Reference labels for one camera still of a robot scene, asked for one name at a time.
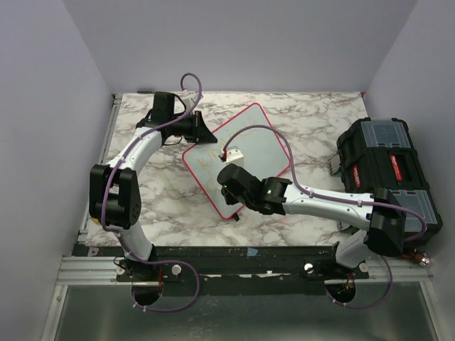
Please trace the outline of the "pink framed whiteboard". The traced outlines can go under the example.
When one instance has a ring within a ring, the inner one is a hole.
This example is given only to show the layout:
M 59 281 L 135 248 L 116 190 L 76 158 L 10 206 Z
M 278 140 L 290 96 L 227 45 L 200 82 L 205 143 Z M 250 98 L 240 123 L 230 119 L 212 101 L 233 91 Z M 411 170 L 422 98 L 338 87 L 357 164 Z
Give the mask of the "pink framed whiteboard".
M 252 103 L 234 117 L 227 119 L 212 130 L 216 144 L 194 145 L 183 152 L 183 162 L 213 208 L 224 219 L 230 219 L 242 206 L 226 205 L 217 182 L 219 172 L 225 167 L 220 152 L 228 139 L 237 131 L 251 125 L 271 126 L 262 106 Z M 260 180 L 281 176 L 290 165 L 286 146 L 268 129 L 249 129 L 242 132 L 229 144 L 243 154 L 243 167 Z

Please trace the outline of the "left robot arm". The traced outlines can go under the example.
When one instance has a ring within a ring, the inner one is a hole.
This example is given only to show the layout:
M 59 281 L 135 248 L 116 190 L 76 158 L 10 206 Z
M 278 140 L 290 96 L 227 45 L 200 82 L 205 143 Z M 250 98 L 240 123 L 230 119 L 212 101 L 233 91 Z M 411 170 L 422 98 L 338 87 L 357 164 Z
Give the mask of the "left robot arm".
M 154 94 L 152 108 L 135 126 L 130 142 L 111 161 L 90 170 L 90 216 L 119 240 L 126 258 L 134 261 L 133 272 L 143 281 L 157 274 L 151 258 L 154 245 L 139 223 L 141 194 L 138 177 L 149 159 L 168 138 L 180 136 L 193 144 L 214 144 L 218 140 L 206 126 L 196 106 L 202 94 L 192 98 L 170 92 Z

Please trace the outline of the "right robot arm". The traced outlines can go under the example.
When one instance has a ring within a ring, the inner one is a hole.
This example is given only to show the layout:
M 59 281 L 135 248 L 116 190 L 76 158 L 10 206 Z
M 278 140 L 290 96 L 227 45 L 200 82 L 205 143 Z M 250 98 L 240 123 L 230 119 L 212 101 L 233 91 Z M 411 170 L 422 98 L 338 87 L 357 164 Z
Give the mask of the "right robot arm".
M 311 215 L 357 228 L 327 261 L 335 278 L 345 277 L 373 254 L 397 257 L 403 251 L 406 214 L 384 188 L 374 195 L 319 190 L 284 178 L 259 180 L 235 164 L 225 166 L 217 182 L 227 205 L 241 203 L 263 215 Z

